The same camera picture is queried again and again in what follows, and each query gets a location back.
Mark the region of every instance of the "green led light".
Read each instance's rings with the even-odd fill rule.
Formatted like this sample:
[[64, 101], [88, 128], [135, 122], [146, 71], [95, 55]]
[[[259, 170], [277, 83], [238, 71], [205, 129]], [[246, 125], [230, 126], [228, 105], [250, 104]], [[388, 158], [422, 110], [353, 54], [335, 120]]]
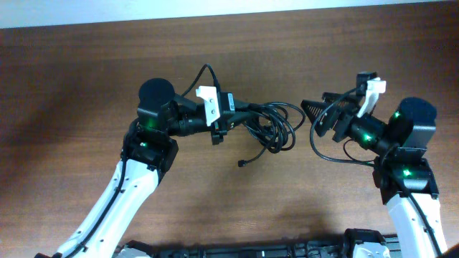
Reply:
[[403, 170], [404, 176], [411, 176], [411, 172], [408, 170], [408, 168]]
[[147, 126], [150, 128], [157, 128], [158, 127], [158, 121], [154, 119], [148, 119]]
[[364, 140], [372, 140], [370, 135], [364, 134]]

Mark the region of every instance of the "white bracket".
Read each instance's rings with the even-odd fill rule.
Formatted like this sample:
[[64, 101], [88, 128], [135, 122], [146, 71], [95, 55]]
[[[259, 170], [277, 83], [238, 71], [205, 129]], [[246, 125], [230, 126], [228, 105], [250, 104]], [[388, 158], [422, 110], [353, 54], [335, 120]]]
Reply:
[[212, 86], [199, 86], [196, 89], [196, 96], [204, 100], [206, 124], [207, 126], [210, 126], [213, 122], [220, 118], [217, 88]]
[[378, 101], [379, 93], [386, 92], [386, 81], [379, 77], [368, 80], [366, 83], [368, 87], [366, 88], [365, 102], [357, 113], [358, 118], [361, 118], [365, 113], [370, 113]]
[[124, 247], [116, 258], [151, 258], [151, 256], [141, 250]]
[[389, 249], [380, 243], [364, 242], [354, 246], [352, 258], [390, 258]]

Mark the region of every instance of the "wooden table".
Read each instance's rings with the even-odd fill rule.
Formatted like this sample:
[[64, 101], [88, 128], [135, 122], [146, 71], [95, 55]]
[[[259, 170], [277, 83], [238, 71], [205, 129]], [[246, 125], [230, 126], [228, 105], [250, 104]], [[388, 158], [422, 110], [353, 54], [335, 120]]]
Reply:
[[[404, 97], [437, 107], [427, 158], [440, 189], [448, 246], [459, 242], [458, 3], [123, 21], [0, 30], [0, 257], [52, 254], [80, 225], [119, 160], [152, 77], [184, 91], [211, 63], [223, 90], [250, 102], [299, 105], [355, 87], [362, 70], [387, 80], [375, 115]], [[201, 85], [210, 85], [205, 73]], [[212, 146], [179, 138], [172, 169], [123, 237], [162, 244], [310, 239], [346, 228], [394, 232], [363, 166], [321, 160], [308, 141], [265, 154], [244, 128]], [[317, 140], [341, 157], [331, 135]], [[350, 145], [355, 156], [374, 155]]]

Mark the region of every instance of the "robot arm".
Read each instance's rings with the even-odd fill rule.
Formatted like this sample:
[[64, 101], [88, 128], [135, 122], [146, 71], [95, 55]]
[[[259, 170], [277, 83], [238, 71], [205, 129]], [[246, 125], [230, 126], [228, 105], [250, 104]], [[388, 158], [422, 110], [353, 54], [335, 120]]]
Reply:
[[[118, 162], [110, 183], [91, 212], [72, 236], [57, 249], [62, 257], [70, 256], [94, 229], [95, 223], [116, 193], [118, 182], [122, 180], [122, 167], [123, 162]], [[150, 170], [147, 164], [129, 159], [120, 193], [93, 235], [73, 257], [112, 257], [132, 218], [147, 197], [155, 191], [158, 183], [156, 169]]]
[[[124, 138], [121, 161], [110, 183], [83, 223], [52, 258], [112, 257], [135, 213], [155, 191], [176, 157], [179, 148], [170, 136], [210, 132], [212, 144], [217, 145], [229, 130], [244, 124], [264, 146], [256, 158], [266, 149], [277, 153], [293, 147], [295, 130], [306, 118], [298, 107], [283, 102], [258, 105], [235, 100], [232, 93], [220, 91], [216, 77], [216, 87], [197, 89], [197, 97], [202, 98], [204, 104], [197, 105], [186, 99], [184, 95], [195, 85], [205, 67], [214, 76], [212, 68], [206, 64], [183, 95], [177, 95], [165, 79], [152, 79], [141, 86], [138, 118], [131, 123]], [[287, 111], [281, 105], [296, 109], [303, 116], [295, 128], [287, 121]], [[259, 117], [282, 123], [261, 125]], [[290, 131], [281, 128], [283, 126], [289, 126]], [[289, 148], [282, 148], [289, 135], [293, 143]], [[246, 165], [256, 158], [242, 163]], [[36, 258], [47, 257], [36, 255]]]
[[[385, 86], [375, 72], [365, 72], [357, 75], [356, 88], [343, 95], [326, 92], [323, 102], [304, 100], [301, 106], [313, 123], [311, 146], [316, 151], [313, 130], [322, 137], [333, 129], [334, 141], [350, 137], [363, 149], [375, 152], [378, 157], [374, 164], [320, 153], [319, 156], [328, 161], [373, 167], [374, 182], [394, 222], [403, 257], [437, 257], [447, 248], [440, 223], [439, 193], [433, 172], [422, 157], [435, 132], [436, 109], [424, 100], [409, 97], [386, 124], [372, 116], [378, 94], [385, 91]], [[365, 103], [360, 107], [363, 96]], [[351, 239], [349, 257], [388, 257], [365, 245], [373, 243], [378, 247], [381, 244], [374, 245], [378, 241], [366, 242], [365, 237]]]

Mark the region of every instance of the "brown wooden surface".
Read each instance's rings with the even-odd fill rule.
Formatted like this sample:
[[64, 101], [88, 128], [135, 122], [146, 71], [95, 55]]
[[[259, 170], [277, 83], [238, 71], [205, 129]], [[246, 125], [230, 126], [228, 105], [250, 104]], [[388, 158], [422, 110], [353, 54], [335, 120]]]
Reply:
[[[447, 243], [459, 242], [458, 16], [453, 2], [0, 30], [0, 257], [52, 254], [113, 174], [140, 85], [163, 77], [182, 92], [205, 62], [224, 90], [250, 102], [319, 100], [354, 87], [362, 70], [388, 82], [378, 118], [387, 120], [404, 97], [429, 100], [438, 117], [427, 157]], [[207, 73], [200, 84], [211, 84]], [[394, 232], [372, 171], [321, 160], [309, 146], [309, 125], [292, 151], [267, 153], [246, 168], [237, 161], [261, 147], [244, 128], [217, 146], [206, 133], [178, 139], [172, 169], [123, 241]], [[344, 157], [331, 135], [318, 147]]]

